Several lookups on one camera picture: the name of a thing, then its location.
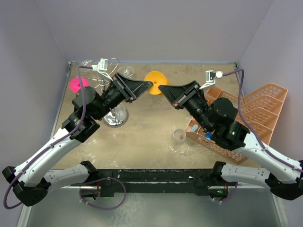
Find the clear champagne flute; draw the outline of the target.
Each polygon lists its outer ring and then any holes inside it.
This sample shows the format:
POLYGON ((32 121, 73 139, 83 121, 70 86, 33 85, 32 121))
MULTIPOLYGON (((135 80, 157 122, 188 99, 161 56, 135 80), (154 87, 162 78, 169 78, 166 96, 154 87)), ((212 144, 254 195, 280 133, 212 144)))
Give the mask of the clear champagne flute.
POLYGON ((134 68, 131 66, 122 66, 117 72, 126 78, 131 78, 134 74, 134 68))
POLYGON ((119 104, 112 111, 111 125, 118 126, 125 123, 128 119, 128 110, 124 104, 119 104))

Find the yellow plastic wine glass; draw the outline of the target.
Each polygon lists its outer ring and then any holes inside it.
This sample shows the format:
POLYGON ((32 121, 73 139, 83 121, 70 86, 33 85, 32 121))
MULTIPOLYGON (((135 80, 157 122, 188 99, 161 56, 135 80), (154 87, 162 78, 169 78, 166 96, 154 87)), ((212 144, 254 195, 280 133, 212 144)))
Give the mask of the yellow plastic wine glass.
POLYGON ((144 80, 153 83, 153 86, 148 89, 148 93, 154 96, 163 96, 163 93, 159 90, 160 85, 170 85, 170 81, 159 71, 149 72, 144 80))

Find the pink plastic wine glass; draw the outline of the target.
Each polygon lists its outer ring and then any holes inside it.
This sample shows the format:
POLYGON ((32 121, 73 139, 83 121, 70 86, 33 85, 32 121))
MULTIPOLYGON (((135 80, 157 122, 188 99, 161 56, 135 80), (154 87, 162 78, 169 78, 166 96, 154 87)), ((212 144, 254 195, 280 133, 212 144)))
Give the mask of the pink plastic wine glass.
MULTIPOLYGON (((89 82, 86 78, 81 77, 81 81, 84 87, 88 87, 89 86, 89 82)), ((70 83, 69 83, 69 88, 73 93, 77 93, 81 86, 80 86, 80 81, 78 77, 73 78, 70 83)))

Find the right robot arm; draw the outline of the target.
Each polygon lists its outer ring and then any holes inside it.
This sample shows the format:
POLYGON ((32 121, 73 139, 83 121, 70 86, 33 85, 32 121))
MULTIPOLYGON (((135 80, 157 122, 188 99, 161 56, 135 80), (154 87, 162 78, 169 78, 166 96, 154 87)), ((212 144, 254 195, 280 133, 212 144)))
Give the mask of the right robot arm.
POLYGON ((186 109, 204 132, 210 132, 216 145, 242 154, 260 165, 259 168, 251 168, 216 162, 210 174, 214 184, 254 184, 290 201, 302 196, 302 161, 265 146, 252 127, 235 120, 238 109, 229 99, 218 98, 209 105, 196 81, 183 86, 160 85, 159 90, 175 109, 186 109))

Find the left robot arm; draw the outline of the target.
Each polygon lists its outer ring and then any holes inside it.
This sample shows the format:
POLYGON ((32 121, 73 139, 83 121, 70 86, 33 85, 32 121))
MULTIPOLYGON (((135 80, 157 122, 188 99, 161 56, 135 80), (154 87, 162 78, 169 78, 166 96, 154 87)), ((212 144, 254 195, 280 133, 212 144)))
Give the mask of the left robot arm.
POLYGON ((89 161, 64 170, 51 168, 93 135, 100 127, 98 121, 111 110, 123 101, 133 102, 152 86, 150 81, 127 79, 117 73, 102 94, 92 87, 82 88, 72 101, 73 113, 50 140, 24 163, 3 169, 8 190, 14 192, 21 204, 30 207, 62 187, 95 184, 98 171, 89 161))

